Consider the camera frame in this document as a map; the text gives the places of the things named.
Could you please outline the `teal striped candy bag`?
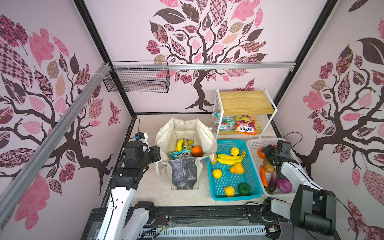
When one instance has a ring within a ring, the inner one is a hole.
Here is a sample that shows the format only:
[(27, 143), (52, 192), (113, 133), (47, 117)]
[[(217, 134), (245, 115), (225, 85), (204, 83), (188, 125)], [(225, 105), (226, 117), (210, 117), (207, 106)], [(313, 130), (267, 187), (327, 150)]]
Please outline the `teal striped candy bag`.
[(191, 156), (192, 156), (192, 153), (191, 153), (190, 150), (182, 150), (180, 152), (170, 153), (170, 157), (173, 160), (180, 159), (180, 158), (185, 158), (185, 157), (191, 157)]

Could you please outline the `orange tangerine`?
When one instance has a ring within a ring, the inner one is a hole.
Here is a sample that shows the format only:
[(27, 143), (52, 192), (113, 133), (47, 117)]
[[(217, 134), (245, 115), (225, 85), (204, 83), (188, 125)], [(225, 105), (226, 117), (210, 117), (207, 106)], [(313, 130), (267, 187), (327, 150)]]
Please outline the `orange tangerine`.
[(260, 148), (259, 150), (258, 150), (258, 156), (259, 156), (259, 158), (261, 158), (261, 159), (263, 159), (263, 160), (266, 160), (267, 158), (266, 158), (266, 155), (263, 153), (263, 148)]
[(191, 150), (193, 157), (201, 157), (204, 155), (203, 149), (200, 146), (196, 146)]

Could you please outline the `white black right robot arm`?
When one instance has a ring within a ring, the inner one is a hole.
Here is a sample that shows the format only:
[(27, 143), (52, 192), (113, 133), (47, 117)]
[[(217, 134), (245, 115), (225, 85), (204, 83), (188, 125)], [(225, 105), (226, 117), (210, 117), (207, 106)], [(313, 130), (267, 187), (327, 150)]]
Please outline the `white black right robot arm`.
[(278, 218), (289, 220), (293, 226), (325, 236), (336, 231), (337, 198), (310, 179), (298, 161), (292, 158), (292, 144), (278, 140), (277, 146), (261, 149), (275, 172), (296, 190), (292, 203), (268, 197), (261, 215), (267, 222)]

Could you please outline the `yellow pear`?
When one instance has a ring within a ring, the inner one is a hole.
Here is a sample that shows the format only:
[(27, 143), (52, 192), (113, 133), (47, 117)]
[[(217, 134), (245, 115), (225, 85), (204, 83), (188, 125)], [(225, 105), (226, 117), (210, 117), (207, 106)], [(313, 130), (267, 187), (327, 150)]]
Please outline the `yellow pear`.
[(242, 175), (245, 172), (245, 168), (241, 163), (235, 163), (230, 169), (229, 172), (232, 174)]

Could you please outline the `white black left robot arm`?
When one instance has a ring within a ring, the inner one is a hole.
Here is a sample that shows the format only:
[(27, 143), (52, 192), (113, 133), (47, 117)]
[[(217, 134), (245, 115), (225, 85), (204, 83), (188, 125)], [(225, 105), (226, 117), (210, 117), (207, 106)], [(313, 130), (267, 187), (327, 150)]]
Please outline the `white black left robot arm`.
[(161, 160), (160, 150), (143, 141), (126, 143), (122, 162), (112, 177), (109, 203), (98, 240), (136, 240), (145, 224), (153, 220), (152, 202), (138, 202), (128, 221), (127, 216), (144, 173), (150, 164)]

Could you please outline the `cream canvas grocery bag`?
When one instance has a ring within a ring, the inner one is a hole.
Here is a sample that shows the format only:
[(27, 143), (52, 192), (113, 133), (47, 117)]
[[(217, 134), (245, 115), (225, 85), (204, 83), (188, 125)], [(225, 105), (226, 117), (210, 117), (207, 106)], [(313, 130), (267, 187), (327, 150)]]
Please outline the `cream canvas grocery bag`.
[(156, 173), (168, 174), (172, 190), (197, 190), (205, 163), (215, 161), (218, 149), (212, 128), (199, 119), (172, 118), (157, 133), (155, 144), (161, 154)]

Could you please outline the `green candy bag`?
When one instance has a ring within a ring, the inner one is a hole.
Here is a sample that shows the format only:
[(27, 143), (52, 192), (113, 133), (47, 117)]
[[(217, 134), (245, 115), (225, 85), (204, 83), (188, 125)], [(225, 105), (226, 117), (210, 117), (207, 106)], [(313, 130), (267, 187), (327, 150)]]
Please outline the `green candy bag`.
[(185, 140), (182, 146), (182, 150), (192, 150), (194, 148), (194, 141)]

